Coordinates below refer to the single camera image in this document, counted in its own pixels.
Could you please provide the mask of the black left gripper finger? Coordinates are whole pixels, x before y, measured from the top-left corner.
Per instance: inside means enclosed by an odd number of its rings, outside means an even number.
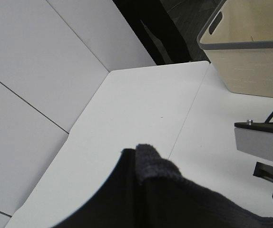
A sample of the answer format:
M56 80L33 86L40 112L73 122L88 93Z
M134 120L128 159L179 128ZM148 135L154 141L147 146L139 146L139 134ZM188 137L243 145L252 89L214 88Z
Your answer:
M144 228L142 187L135 174L136 150L124 149L99 190L56 228Z

